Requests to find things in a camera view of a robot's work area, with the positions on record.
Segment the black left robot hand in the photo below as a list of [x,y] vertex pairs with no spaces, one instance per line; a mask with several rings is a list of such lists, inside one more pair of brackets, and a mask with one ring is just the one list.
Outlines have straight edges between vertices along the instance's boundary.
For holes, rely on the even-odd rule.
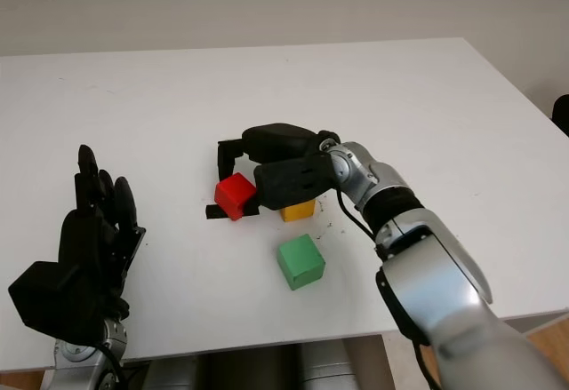
[[63,221],[58,261],[85,271],[101,312],[123,320],[130,313],[125,280],[146,229],[138,225],[126,178],[112,179],[86,145],[79,147],[77,162],[76,208]]

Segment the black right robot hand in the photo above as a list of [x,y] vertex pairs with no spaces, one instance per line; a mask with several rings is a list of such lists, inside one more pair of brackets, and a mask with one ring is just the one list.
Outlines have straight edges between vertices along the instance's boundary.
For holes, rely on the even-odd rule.
[[240,139],[218,142],[219,180],[234,173],[236,159],[243,155],[255,163],[274,163],[313,155],[327,142],[339,144],[341,139],[332,131],[313,132],[288,123],[254,126],[245,130]]

